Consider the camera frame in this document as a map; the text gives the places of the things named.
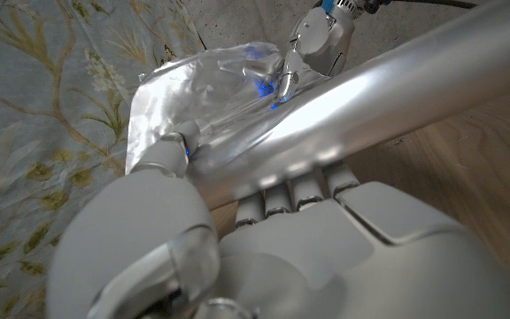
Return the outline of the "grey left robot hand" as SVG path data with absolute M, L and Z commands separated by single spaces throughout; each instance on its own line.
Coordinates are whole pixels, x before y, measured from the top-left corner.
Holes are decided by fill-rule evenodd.
M 382 183 L 289 207 L 246 198 L 219 237 L 185 178 L 199 130 L 184 122 L 100 191 L 59 240 L 49 318 L 510 318 L 510 276 L 435 208 Z

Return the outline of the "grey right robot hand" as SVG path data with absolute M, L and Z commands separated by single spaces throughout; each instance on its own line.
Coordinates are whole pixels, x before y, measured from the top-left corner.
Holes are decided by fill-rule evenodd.
M 362 12 L 361 1 L 322 0 L 298 21 L 290 34 L 290 48 L 277 89 L 280 103 L 294 96 L 303 65 L 328 77 L 342 72 L 355 29 L 354 20 Z

